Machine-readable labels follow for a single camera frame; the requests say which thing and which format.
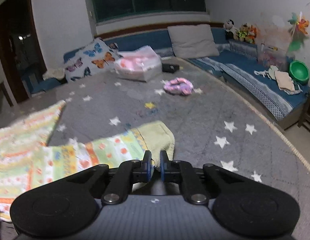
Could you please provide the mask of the colourful patterned children's jacket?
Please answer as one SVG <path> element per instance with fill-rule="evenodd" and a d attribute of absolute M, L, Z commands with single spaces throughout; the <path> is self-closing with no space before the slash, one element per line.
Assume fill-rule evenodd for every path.
<path fill-rule="evenodd" d="M 100 138 L 86 144 L 70 139 L 62 146 L 48 146 L 66 102 L 30 114 L 0 129 L 0 219 L 10 222 L 10 207 L 21 194 L 98 164 L 111 168 L 152 153 L 152 166 L 159 167 L 160 151 L 173 159 L 175 138 L 162 121 Z"/>

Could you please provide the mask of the colourful pinwheel toy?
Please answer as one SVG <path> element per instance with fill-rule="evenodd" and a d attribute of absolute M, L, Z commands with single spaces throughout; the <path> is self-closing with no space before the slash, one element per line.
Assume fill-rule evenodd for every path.
<path fill-rule="evenodd" d="M 292 12 L 288 23 L 290 24 L 290 43 L 286 54 L 298 51 L 304 46 L 305 40 L 308 38 L 307 29 L 309 27 L 309 21 L 305 19 L 303 12 L 299 12 L 298 14 Z"/>

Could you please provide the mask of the grey plain pillow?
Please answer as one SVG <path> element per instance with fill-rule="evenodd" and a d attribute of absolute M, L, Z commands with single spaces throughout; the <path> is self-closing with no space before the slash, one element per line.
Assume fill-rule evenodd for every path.
<path fill-rule="evenodd" d="M 197 59 L 219 55 L 208 24 L 169 26 L 167 30 L 176 57 Z"/>

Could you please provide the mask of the orange fox plush toy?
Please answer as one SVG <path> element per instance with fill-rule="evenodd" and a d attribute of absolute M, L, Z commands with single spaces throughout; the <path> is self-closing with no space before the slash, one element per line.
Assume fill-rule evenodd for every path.
<path fill-rule="evenodd" d="M 250 44 L 255 44 L 256 37 L 257 37 L 257 28 L 251 25 L 245 37 L 245 42 L 250 43 Z"/>

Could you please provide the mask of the clear plastic toy box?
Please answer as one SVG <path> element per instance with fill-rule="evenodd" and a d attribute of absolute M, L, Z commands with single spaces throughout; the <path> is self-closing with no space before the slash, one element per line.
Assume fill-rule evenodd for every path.
<path fill-rule="evenodd" d="M 291 62 L 295 60 L 292 53 L 288 53 L 283 49 L 260 44 L 257 46 L 257 61 L 265 68 L 276 66 L 279 71 L 287 72 Z"/>

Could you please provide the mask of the grey star patterned table cover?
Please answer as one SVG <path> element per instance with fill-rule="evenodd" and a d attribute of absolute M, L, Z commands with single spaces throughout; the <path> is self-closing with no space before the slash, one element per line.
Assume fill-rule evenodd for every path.
<path fill-rule="evenodd" d="M 162 121 L 174 135 L 175 159 L 195 167 L 225 165 L 291 194 L 301 209 L 294 237 L 310 239 L 310 165 L 302 154 L 277 125 L 212 75 L 185 61 L 176 75 L 194 84 L 191 95 L 160 92 L 171 74 L 144 83 L 111 72 L 61 85 L 13 107 L 0 95 L 0 128 L 60 100 L 67 105 L 52 146 L 86 143 Z"/>

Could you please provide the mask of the blue sofa bench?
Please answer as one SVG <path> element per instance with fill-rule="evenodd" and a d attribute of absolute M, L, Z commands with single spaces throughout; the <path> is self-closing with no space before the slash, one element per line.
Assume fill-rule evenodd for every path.
<path fill-rule="evenodd" d="M 300 94 L 288 95 L 279 90 L 275 80 L 254 74 L 254 70 L 269 69 L 258 63 L 256 46 L 227 41 L 221 28 L 212 28 L 211 31 L 219 55 L 186 59 L 186 61 L 215 77 L 223 77 L 226 81 L 233 82 L 249 92 L 270 112 L 282 129 L 288 129 L 297 123 L 303 112 L 310 88 L 296 81 L 303 90 Z M 119 48 L 118 52 L 133 51 L 143 46 L 150 46 L 161 57 L 174 56 L 169 33 L 166 29 L 107 38 L 103 41 L 106 44 L 116 43 Z M 65 53 L 64 63 L 83 47 Z"/>

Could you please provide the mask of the pink fabric hair band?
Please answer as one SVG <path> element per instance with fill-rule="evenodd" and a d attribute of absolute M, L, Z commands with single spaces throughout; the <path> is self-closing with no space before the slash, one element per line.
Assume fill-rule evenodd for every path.
<path fill-rule="evenodd" d="M 193 84 L 183 77 L 168 81 L 163 90 L 169 94 L 188 96 L 192 94 Z"/>

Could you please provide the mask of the black small device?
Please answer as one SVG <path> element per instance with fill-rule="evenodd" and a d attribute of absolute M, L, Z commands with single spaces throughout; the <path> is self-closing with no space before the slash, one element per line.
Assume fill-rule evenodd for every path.
<path fill-rule="evenodd" d="M 177 64 L 162 64 L 162 72 L 164 73 L 175 73 L 176 71 L 180 70 L 180 66 Z"/>

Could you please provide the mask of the green plastic bowl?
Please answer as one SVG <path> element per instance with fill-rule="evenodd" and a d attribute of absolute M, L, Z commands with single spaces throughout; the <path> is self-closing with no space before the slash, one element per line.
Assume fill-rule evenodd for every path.
<path fill-rule="evenodd" d="M 307 85 L 310 78 L 310 72 L 305 63 L 295 60 L 289 65 L 288 71 L 290 77 L 300 83 L 301 85 Z"/>

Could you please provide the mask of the yellow plush toy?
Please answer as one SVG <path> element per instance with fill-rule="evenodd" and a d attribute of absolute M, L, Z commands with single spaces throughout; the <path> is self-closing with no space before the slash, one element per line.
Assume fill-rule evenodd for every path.
<path fill-rule="evenodd" d="M 236 31 L 236 39 L 240 42 L 244 42 L 246 37 L 249 35 L 249 26 L 244 23 L 240 26 L 240 28 Z"/>

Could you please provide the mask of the pink tissue pack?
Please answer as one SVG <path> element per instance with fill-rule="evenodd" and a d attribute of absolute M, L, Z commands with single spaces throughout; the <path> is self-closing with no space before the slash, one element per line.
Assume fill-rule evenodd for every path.
<path fill-rule="evenodd" d="M 121 79 L 148 82 L 162 73 L 161 57 L 150 47 L 135 51 L 120 51 L 114 62 L 116 74 Z"/>

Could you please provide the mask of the butterfly print pillow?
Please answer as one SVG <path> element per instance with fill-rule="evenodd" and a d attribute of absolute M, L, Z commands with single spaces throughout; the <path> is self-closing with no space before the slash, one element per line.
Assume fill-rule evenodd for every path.
<path fill-rule="evenodd" d="M 64 63 L 67 82 L 114 70 L 115 61 L 120 58 L 118 51 L 116 43 L 106 44 L 101 38 L 94 39 Z"/>

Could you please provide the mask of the beige folded cloth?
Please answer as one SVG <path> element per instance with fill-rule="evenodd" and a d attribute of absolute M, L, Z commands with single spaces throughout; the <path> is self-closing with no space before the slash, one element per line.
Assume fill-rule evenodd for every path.
<path fill-rule="evenodd" d="M 254 74 L 275 80 L 279 90 L 284 91 L 288 95 L 296 95 L 303 92 L 300 85 L 287 72 L 279 71 L 275 65 L 271 65 L 268 70 L 264 71 L 254 70 Z"/>

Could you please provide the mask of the panda plush toy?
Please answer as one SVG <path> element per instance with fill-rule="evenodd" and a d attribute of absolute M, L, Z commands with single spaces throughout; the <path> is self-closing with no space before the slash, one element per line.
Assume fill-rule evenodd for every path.
<path fill-rule="evenodd" d="M 231 19 L 227 20 L 224 23 L 223 28 L 225 30 L 226 40 L 238 40 L 237 29 L 234 27 L 233 20 Z"/>

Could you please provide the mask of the cream cloth on sofa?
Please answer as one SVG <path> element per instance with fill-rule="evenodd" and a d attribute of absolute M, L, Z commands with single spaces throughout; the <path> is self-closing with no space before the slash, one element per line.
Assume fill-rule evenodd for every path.
<path fill-rule="evenodd" d="M 49 69 L 43 74 L 43 80 L 48 79 L 57 79 L 62 80 L 65 77 L 65 69 L 64 68 L 58 68 L 58 69 Z"/>

